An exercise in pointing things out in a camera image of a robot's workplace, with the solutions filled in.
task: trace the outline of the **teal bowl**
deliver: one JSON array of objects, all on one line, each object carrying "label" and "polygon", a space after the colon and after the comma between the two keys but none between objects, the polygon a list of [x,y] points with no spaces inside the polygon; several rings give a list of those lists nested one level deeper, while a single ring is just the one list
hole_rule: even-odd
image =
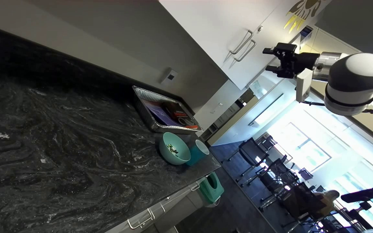
[{"label": "teal bowl", "polygon": [[[174,155],[167,145],[171,144],[178,153]],[[163,158],[173,165],[181,165],[191,159],[191,152],[184,141],[173,133],[166,132],[159,142],[159,151]]]}]

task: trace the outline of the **cabinet door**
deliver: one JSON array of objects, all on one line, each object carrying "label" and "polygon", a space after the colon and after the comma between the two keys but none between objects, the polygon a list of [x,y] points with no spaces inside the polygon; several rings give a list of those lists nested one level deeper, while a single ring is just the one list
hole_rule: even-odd
[{"label": "cabinet door", "polygon": [[243,45],[281,0],[160,0],[218,65]]},{"label": "cabinet door", "polygon": [[273,55],[263,54],[263,49],[274,47],[279,42],[291,42],[308,23],[317,21],[317,15],[330,1],[285,0],[281,2],[261,24],[262,30],[254,35],[253,40],[256,45],[252,50],[247,53],[253,46],[249,43],[239,54],[229,58],[222,70],[238,88],[243,89],[275,58]]}]

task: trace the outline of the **aluminum tray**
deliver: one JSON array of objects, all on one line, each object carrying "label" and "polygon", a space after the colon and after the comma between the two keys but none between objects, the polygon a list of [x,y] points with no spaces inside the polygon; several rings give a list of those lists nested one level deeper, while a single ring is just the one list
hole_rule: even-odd
[{"label": "aluminum tray", "polygon": [[[192,114],[185,108],[185,106],[175,100],[168,98],[166,96],[163,96],[161,94],[157,94],[155,92],[151,92],[136,86],[132,86],[133,90],[135,91],[135,107],[139,111],[139,114],[143,118],[143,120],[146,122],[148,127],[157,133],[165,133],[165,132],[171,132],[174,134],[192,134],[194,132],[199,132],[203,131],[201,126],[198,124],[198,121],[192,116]],[[166,126],[159,124],[155,118],[152,116],[151,112],[149,111],[148,107],[142,102],[142,99],[148,100],[148,101],[153,101],[153,102],[164,102],[164,101],[169,101],[169,102],[174,102],[178,103],[182,110],[191,118],[191,120],[198,126],[196,129],[192,128],[185,128],[185,127],[179,127],[179,126]]]}]

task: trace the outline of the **trash can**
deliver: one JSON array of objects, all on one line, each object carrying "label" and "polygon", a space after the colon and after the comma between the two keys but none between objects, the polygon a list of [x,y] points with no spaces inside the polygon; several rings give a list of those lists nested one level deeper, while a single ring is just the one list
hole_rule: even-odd
[{"label": "trash can", "polygon": [[216,207],[221,200],[223,192],[224,188],[220,180],[215,172],[212,172],[199,184],[199,189],[190,192],[174,207],[167,211],[166,214],[155,223],[155,227],[160,233],[165,233],[197,209],[202,207]]}]

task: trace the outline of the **black marble countertop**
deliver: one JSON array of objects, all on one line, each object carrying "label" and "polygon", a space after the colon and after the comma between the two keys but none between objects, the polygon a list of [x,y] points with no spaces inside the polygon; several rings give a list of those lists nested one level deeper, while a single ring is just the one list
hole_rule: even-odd
[{"label": "black marble countertop", "polygon": [[164,161],[132,84],[0,32],[0,232],[105,232],[220,167]]}]

